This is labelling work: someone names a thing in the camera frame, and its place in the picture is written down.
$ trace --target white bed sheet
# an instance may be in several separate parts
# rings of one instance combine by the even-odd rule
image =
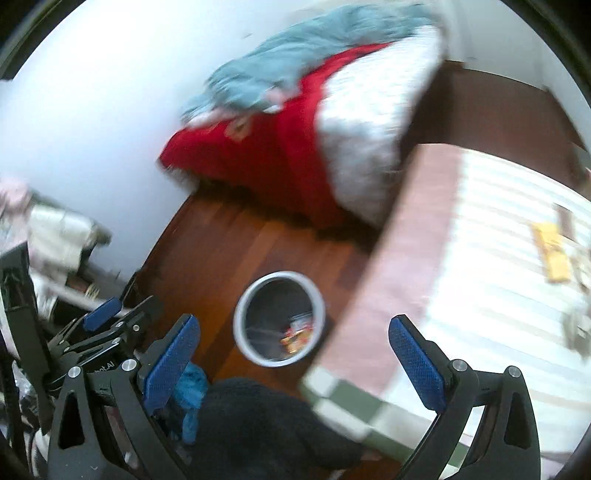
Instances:
[[[444,50],[440,29],[421,27],[350,63],[324,86],[316,132],[333,194],[371,225],[381,226],[388,217],[399,142]]]

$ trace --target red blanket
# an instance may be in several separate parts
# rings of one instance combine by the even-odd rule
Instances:
[[[164,167],[248,187],[260,201],[303,213],[318,228],[341,224],[343,211],[332,196],[316,149],[316,109],[330,75],[385,46],[356,47],[329,58],[301,80],[301,94],[275,115],[256,113],[213,127],[180,130],[160,161]]]

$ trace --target light blue blanket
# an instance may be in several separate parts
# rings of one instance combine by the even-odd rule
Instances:
[[[300,79],[330,56],[360,45],[399,40],[431,23],[423,5],[347,5],[298,23],[218,68],[208,78],[205,92],[187,103],[183,121],[218,106],[239,111],[279,109],[266,96],[271,88],[296,92]]]

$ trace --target dark clothing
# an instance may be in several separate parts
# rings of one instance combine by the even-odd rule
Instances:
[[[310,407],[245,378],[214,384],[199,410],[193,480],[301,480],[312,466],[356,465],[361,444],[321,423]]]

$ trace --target blue gripper pad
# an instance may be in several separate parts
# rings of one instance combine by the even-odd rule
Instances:
[[[443,377],[411,333],[396,317],[390,321],[388,339],[425,408],[437,413],[445,410]]]
[[[112,298],[107,300],[96,310],[93,310],[84,316],[84,322],[82,323],[84,330],[87,332],[98,330],[108,320],[117,315],[121,311],[121,308],[123,308],[123,305],[121,304],[120,299]]]
[[[193,315],[186,315],[179,320],[183,320],[184,325],[155,362],[143,382],[144,408],[149,415],[166,405],[199,344],[201,330],[197,319]]]

